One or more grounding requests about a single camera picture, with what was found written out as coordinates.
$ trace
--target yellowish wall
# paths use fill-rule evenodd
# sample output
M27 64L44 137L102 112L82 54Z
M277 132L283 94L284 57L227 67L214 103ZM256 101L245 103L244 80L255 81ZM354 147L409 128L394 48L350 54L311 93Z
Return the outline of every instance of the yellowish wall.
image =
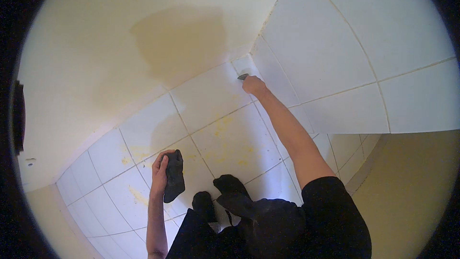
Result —
M69 217L70 213L55 184L28 192L26 196L41 231L58 256L66 259L102 259ZM73 230L65 216L74 223Z
M415 258L436 228L458 172L458 130L388 135L353 200L372 258Z
M19 71L25 189L50 184L129 103L249 52L275 1L47 0ZM25 168L32 157L35 165Z

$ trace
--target person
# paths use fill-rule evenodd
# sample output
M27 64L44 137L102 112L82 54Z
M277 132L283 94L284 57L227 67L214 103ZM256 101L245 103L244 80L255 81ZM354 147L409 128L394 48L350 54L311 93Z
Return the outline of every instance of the person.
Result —
M293 203L281 199L252 202L237 178L223 175L214 180L214 185L230 201L235 198L233 202L244 201L237 212L248 218L216 233L212 228L217 220L211 196L199 192L168 252L163 218L168 157L163 155L174 150L166 150L160 153L152 168L148 258L370 258L371 240L366 223L307 131L258 77L246 77L243 89L253 94L267 111L294 163L304 204L294 208Z

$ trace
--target floor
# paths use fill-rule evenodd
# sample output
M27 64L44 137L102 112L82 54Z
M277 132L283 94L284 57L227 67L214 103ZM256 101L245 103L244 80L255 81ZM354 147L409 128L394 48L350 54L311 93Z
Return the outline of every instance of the floor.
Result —
M250 56L227 62L160 96L85 151L58 180L59 192L83 234L106 259L147 257L151 165L158 152L180 149L186 190L164 205L168 247L193 195L232 174L251 198L302 204L293 163L261 104L246 94L240 72L258 74ZM327 164L346 184L379 134L316 134L302 106L289 110ZM223 226L228 219L216 204Z

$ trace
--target foot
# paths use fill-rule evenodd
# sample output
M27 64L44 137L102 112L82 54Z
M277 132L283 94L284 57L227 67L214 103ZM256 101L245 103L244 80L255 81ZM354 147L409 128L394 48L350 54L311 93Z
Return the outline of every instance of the foot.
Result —
M216 211L214 210L211 194L206 191L201 191L193 196L193 210L201 216L206 223L217 222Z
M244 187L243 183L233 175L222 175L221 177L214 179L213 183L222 194L231 192L243 193L250 199L246 187Z

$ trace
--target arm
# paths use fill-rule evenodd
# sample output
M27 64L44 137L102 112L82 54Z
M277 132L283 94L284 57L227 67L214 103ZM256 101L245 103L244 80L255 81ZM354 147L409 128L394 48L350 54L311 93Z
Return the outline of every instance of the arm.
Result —
M263 81L256 76L248 76L243 82L243 89L256 96L268 113L273 128L294 163L295 175L301 189L315 179L335 176L307 131Z
M149 196L149 211L147 221L147 253L148 259L164 259L168 254L166 239L165 219L163 213L163 195L166 186L166 167L168 157L166 153L174 150L161 152L152 165L152 187Z

